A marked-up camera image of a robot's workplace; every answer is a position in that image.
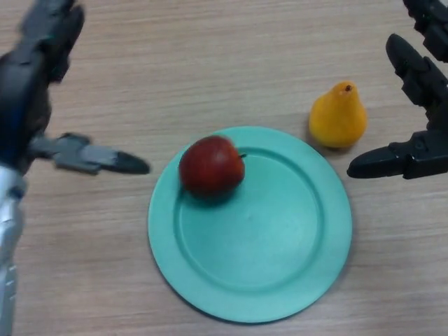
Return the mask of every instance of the wooden table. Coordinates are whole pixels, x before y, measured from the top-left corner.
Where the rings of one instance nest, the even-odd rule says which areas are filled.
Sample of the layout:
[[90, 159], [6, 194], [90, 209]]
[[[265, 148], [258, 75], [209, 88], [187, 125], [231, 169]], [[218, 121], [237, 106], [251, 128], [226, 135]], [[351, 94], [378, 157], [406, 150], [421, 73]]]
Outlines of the wooden table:
[[[31, 0], [0, 3], [0, 47]], [[364, 151], [426, 124], [385, 52], [396, 32], [425, 55], [401, 1], [87, 0], [49, 133], [91, 134], [147, 158], [143, 177], [92, 178], [36, 162], [17, 249], [14, 336], [443, 336], [448, 333], [447, 176], [353, 180]], [[359, 144], [328, 155], [351, 197], [344, 276], [303, 313], [270, 325], [217, 322], [180, 301], [148, 250], [147, 206], [186, 143], [236, 125], [304, 139], [310, 106], [351, 79], [368, 107]]]

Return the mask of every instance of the wood grain surface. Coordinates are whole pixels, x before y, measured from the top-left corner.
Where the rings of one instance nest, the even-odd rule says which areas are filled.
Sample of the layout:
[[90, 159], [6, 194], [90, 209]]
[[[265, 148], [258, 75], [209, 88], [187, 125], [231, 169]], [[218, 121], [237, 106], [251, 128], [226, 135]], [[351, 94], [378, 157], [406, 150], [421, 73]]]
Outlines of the wood grain surface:
[[[1, 0], [0, 52], [30, 0]], [[425, 55], [401, 0], [85, 0], [71, 70], [51, 90], [49, 133], [90, 134], [148, 159], [149, 176], [92, 178], [36, 162], [15, 336], [448, 335], [447, 176], [353, 180], [358, 154], [408, 140], [424, 111], [401, 92], [385, 52], [396, 32]], [[448, 68], [441, 64], [441, 69]], [[354, 215], [353, 248], [332, 290], [269, 325], [215, 321], [166, 285], [152, 259], [147, 207], [185, 144], [236, 125], [305, 139], [318, 95], [351, 79], [370, 114], [348, 153], [323, 152]]]

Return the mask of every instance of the apple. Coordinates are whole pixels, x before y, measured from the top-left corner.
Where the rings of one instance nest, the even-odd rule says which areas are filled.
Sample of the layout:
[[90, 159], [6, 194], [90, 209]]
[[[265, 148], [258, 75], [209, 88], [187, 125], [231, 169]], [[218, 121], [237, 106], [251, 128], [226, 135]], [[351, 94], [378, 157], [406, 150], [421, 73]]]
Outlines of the apple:
[[243, 181], [243, 157], [228, 138], [206, 136], [182, 155], [178, 167], [181, 183], [194, 196], [224, 195]]

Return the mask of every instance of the plate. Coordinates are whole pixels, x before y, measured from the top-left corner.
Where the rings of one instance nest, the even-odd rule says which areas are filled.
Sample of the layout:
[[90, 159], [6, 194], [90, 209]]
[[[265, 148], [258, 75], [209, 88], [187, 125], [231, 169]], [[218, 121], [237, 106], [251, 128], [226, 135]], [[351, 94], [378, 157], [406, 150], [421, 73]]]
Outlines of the plate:
[[330, 164], [305, 142], [264, 127], [216, 132], [245, 153], [231, 197], [184, 192], [178, 165], [160, 176], [148, 213], [154, 259], [168, 284], [204, 313], [239, 323], [296, 314], [337, 280], [349, 254], [349, 198]]

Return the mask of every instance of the plate rim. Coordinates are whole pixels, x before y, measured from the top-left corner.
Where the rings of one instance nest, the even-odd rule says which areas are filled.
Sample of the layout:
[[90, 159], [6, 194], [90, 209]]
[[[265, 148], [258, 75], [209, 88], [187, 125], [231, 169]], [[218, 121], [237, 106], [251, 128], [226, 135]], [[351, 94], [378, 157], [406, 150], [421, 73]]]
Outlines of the plate rim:
[[[152, 195], [150, 198], [150, 204], [148, 206], [148, 220], [147, 220], [148, 243], [150, 246], [151, 253], [153, 254], [154, 261], [155, 261], [161, 275], [163, 276], [164, 280], [169, 284], [171, 289], [173, 289], [188, 304], [194, 306], [196, 309], [200, 310], [201, 312], [204, 312], [207, 315], [214, 316], [218, 319], [222, 319], [225, 321], [232, 321], [232, 322], [237, 322], [237, 323], [267, 323], [267, 322], [277, 321], [279, 319], [284, 319], [289, 316], [295, 315], [296, 313], [301, 312], [302, 310], [313, 305], [328, 290], [331, 289], [333, 284], [340, 277], [340, 274], [342, 273], [342, 271], [347, 263], [347, 259], [349, 257], [349, 253], [351, 250], [352, 238], [353, 238], [353, 215], [352, 215], [349, 196], [347, 194], [347, 191], [345, 190], [345, 187], [342, 183], [341, 178], [338, 176], [337, 172], [334, 170], [334, 168], [329, 163], [329, 161], [327, 161], [319, 152], [317, 152], [314, 148], [312, 148], [305, 141], [303, 141], [287, 132], [284, 132], [284, 131], [281, 131], [278, 129], [268, 128], [268, 127], [261, 127], [261, 126], [229, 127], [229, 128], [220, 129], [218, 131], [212, 132], [212, 134], [221, 134], [223, 136], [227, 136], [235, 142], [235, 145], [237, 147], [239, 147], [239, 146], [247, 146], [247, 145], [241, 145], [240, 140], [238, 138], [238, 137], [242, 137], [242, 138], [247, 137], [247, 134], [248, 134], [247, 132], [248, 133], [255, 132], [255, 133], [264, 134], [264, 135], [270, 134], [273, 137], [283, 138], [282, 141], [289, 141], [291, 143], [295, 143], [295, 145], [299, 149], [301, 149], [304, 152], [307, 152], [307, 154], [309, 154], [309, 155], [312, 155], [312, 157], [317, 162], [315, 164], [317, 164], [318, 167], [320, 167], [321, 169], [324, 168], [324, 170], [327, 173], [332, 174], [331, 181], [333, 181], [333, 183], [335, 184], [335, 187], [337, 187], [337, 189], [338, 189], [337, 191], [340, 193], [340, 195], [339, 195], [339, 201], [341, 201], [340, 205], [344, 205], [344, 206], [339, 207], [339, 212], [340, 212], [341, 208], [345, 208], [345, 210], [346, 210], [344, 215], [346, 216], [345, 219], [347, 221], [347, 223], [345, 225], [346, 226], [345, 230], [347, 232], [344, 233], [344, 236], [345, 236], [344, 251], [339, 253], [339, 259], [338, 259], [339, 261], [337, 261], [337, 265], [332, 266], [333, 271], [332, 271], [332, 275], [330, 277], [331, 281], [326, 281], [327, 285], [322, 286], [321, 290], [316, 291], [314, 289], [314, 291], [312, 291], [312, 294], [308, 295], [307, 299], [302, 300], [307, 303], [294, 304], [294, 302], [289, 302], [287, 304], [288, 307], [290, 307], [289, 309], [283, 309], [283, 311], [278, 314], [270, 313], [270, 314], [263, 314], [263, 316], [261, 316], [259, 314], [259, 312], [256, 312], [256, 311], [249, 312], [249, 313], [245, 314], [245, 316], [238, 316], [239, 313], [235, 313], [235, 310], [231, 310], [228, 308], [224, 308], [224, 309], [221, 309], [221, 311], [219, 311], [220, 309], [216, 308], [217, 306], [219, 306], [219, 304], [214, 304], [210, 300], [207, 300], [206, 298], [204, 298], [202, 300], [198, 300], [194, 295], [191, 295], [190, 293], [186, 293], [186, 292], [188, 292], [188, 290], [186, 290], [186, 288], [188, 288], [189, 286], [204, 285], [204, 287], [207, 287], [207, 286], [210, 286], [211, 284], [206, 279], [202, 278], [200, 276], [200, 274], [196, 274], [196, 276], [192, 275], [193, 270], [186, 269], [185, 265], [183, 265], [180, 270], [179, 269], [175, 270], [172, 265], [170, 265], [169, 263], [167, 264], [167, 261], [165, 258], [166, 256], [163, 256], [163, 252], [160, 251], [161, 247], [160, 246], [158, 247], [158, 243], [157, 242], [155, 243], [153, 240], [154, 229], [151, 229], [151, 226], [154, 228], [154, 225], [151, 225], [151, 219], [153, 219], [153, 217], [154, 217], [154, 215], [153, 215], [154, 214], [154, 208], [153, 208], [154, 207], [154, 201], [153, 201], [154, 196], [160, 194], [160, 186], [162, 185], [162, 182], [165, 181], [165, 178], [167, 177], [168, 174], [172, 173], [169, 171], [169, 168], [171, 168], [171, 170], [175, 169], [175, 171], [177, 172], [177, 164], [179, 163], [180, 157], [189, 148], [189, 146], [191, 146], [194, 143], [194, 141], [189, 143], [187, 146], [184, 146], [168, 162], [168, 164], [163, 169], [163, 172], [159, 176], [159, 179], [157, 180], [157, 183], [153, 189], [153, 192], [152, 192]], [[177, 242], [177, 239], [174, 236], [174, 231], [173, 231], [173, 241]], [[175, 246], [171, 245], [171, 246], [166, 246], [165, 249], [169, 248], [169, 247], [176, 248]], [[325, 269], [318, 270], [318, 272], [325, 272], [325, 271], [326, 271]], [[185, 280], [186, 280], [185, 277], [183, 277], [182, 280], [176, 279], [176, 277], [177, 277], [176, 274], [179, 274], [182, 272], [185, 273], [184, 276], [186, 274], [190, 273], [189, 277], [191, 279], [187, 279], [188, 280], [187, 284], [185, 284]], [[309, 281], [306, 284], [308, 287], [313, 286], [312, 281]]]

